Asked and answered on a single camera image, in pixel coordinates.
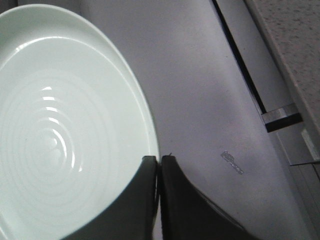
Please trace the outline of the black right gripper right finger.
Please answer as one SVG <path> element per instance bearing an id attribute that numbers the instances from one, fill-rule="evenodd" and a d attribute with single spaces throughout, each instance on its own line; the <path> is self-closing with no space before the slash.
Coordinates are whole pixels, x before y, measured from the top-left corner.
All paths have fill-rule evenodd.
<path id="1" fill-rule="evenodd" d="M 255 239 L 240 223 L 193 186 L 173 155 L 162 157 L 159 181 L 163 239 Z"/>

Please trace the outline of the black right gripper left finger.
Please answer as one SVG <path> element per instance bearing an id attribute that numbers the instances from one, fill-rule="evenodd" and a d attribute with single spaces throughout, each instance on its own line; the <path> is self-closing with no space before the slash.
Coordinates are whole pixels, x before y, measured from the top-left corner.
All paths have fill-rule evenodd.
<path id="1" fill-rule="evenodd" d="M 151 240 L 157 214 L 157 160 L 144 156 L 130 183 L 102 213 L 65 240 Z"/>

